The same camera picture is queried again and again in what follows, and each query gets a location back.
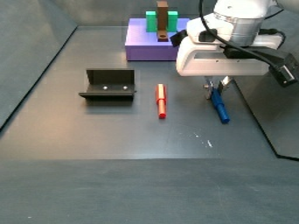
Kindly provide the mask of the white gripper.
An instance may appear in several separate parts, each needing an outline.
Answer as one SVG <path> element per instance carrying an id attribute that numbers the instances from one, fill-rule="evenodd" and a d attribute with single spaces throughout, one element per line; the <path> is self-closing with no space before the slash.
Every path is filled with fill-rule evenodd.
<path id="1" fill-rule="evenodd" d="M 203 17 L 207 26 L 218 31 L 218 35 L 226 41 L 237 41 L 242 46 L 269 47 L 277 50 L 283 38 L 279 34 L 259 34 L 258 29 L 262 20 L 230 19 L 219 13 L 211 13 Z M 267 63 L 257 59 L 230 59 L 225 55 L 225 44 L 219 40 L 201 42 L 201 34 L 206 31 L 202 19 L 197 18 L 187 23 L 187 36 L 179 44 L 177 56 L 177 71 L 181 76 L 206 76 L 203 85 L 207 93 L 206 99 L 211 98 L 214 83 L 209 76 L 217 75 L 263 75 L 267 73 Z M 219 92 L 223 93 L 230 87 L 233 78 L 226 76 L 219 82 Z"/>

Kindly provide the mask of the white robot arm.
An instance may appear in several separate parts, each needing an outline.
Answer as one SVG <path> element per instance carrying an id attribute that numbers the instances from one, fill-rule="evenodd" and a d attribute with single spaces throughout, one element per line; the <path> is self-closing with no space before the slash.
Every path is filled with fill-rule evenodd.
<path id="1" fill-rule="evenodd" d="M 299 0 L 218 0 L 214 12 L 171 36 L 179 48 L 177 71 L 203 76 L 209 97 L 221 95 L 234 76 L 271 73 L 283 87 L 299 80 L 299 61 L 279 50 L 285 34 L 265 29 L 271 7 L 299 13 Z"/>

